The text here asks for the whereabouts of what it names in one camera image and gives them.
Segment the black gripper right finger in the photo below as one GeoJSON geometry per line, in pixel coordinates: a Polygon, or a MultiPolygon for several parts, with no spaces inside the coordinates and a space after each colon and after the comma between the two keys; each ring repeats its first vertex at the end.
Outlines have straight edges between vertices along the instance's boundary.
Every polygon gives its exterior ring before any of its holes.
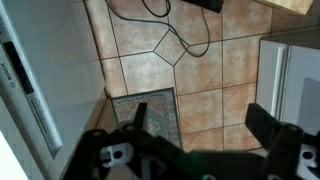
{"type": "Polygon", "coordinates": [[[247,108],[245,125],[265,150],[270,150],[282,124],[257,103],[247,108]]]}

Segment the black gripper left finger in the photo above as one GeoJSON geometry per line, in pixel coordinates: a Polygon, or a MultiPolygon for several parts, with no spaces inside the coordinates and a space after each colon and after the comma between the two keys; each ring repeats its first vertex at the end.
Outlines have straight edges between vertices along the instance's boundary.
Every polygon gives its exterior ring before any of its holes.
{"type": "Polygon", "coordinates": [[[147,104],[139,103],[134,118],[121,124],[118,132],[120,141],[132,144],[150,143],[154,137],[145,130],[146,118],[147,104]]]}

